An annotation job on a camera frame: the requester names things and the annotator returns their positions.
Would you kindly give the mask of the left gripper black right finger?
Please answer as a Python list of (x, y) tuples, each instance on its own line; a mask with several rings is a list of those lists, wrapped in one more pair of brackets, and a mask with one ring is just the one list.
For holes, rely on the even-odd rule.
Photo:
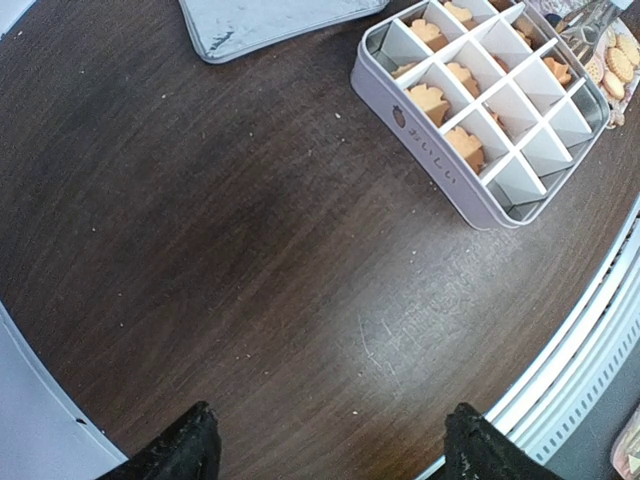
[(445, 420), (446, 479), (560, 480), (532, 460), (469, 403)]

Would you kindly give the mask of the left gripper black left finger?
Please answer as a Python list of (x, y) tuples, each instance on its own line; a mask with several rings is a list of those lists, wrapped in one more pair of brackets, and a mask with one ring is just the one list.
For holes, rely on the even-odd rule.
[(218, 479), (221, 437), (210, 405), (198, 401), (147, 446), (99, 479)]

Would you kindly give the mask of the silver serving tongs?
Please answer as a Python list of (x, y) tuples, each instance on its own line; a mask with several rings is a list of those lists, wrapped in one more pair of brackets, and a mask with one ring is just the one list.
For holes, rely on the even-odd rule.
[(567, 45), (594, 46), (609, 25), (632, 4), (632, 0), (588, 1), (561, 19), (555, 30)]

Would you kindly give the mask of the pink tray with scraps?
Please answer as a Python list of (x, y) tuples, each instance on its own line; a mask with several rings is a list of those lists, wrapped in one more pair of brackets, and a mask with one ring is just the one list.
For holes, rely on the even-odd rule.
[(639, 479), (639, 421), (640, 407), (637, 407), (618, 435), (611, 451), (612, 466), (626, 480)]

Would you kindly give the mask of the grey divided cookie tin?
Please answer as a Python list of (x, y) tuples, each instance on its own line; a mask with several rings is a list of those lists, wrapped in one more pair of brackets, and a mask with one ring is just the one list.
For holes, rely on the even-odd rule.
[[(498, 9), (465, 1), (467, 29), (439, 1), (421, 1), (363, 35), (354, 91), (475, 229), (531, 223), (604, 131), (609, 106), (560, 37), (527, 1)], [(411, 30), (425, 19), (448, 44), (432, 51)], [(438, 87), (451, 109), (441, 127), (405, 90)]]

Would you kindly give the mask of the leaf cookie in tin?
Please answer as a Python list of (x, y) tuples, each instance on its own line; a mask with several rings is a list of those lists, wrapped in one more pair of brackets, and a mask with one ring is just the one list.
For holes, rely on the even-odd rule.
[(437, 52), (448, 44), (448, 39), (440, 28), (425, 19), (415, 19), (411, 22), (410, 30), (432, 51)]
[(406, 89), (405, 93), (436, 127), (443, 125), (451, 104), (444, 98), (444, 92), (440, 88), (418, 84)]
[(446, 1), (444, 8), (467, 29), (472, 29), (476, 26), (472, 11), (469, 8), (457, 6), (451, 1)]

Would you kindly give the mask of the silver tin lid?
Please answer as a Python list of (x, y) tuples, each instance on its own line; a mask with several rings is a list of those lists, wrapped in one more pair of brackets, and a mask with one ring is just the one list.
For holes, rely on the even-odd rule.
[(315, 30), (377, 14), (380, 0), (185, 0), (179, 3), (193, 48), (222, 64)]

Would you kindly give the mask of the floral rectangular tray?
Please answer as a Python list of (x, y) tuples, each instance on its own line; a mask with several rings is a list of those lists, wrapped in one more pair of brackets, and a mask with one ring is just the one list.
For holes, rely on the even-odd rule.
[[(531, 5), (555, 30), (561, 19), (587, 2), (533, 1)], [(594, 46), (584, 43), (567, 45), (556, 32), (560, 37), (559, 51), (553, 55), (560, 63), (565, 63), (570, 56), (574, 56), (582, 65), (609, 103), (610, 129), (625, 123), (625, 110), (639, 84), (639, 41), (624, 25), (620, 16), (609, 25)]]

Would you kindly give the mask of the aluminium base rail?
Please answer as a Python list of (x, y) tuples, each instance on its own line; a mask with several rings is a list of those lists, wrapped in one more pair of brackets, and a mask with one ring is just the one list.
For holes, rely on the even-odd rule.
[(639, 205), (583, 295), (486, 418), (565, 479), (603, 479), (639, 402)]

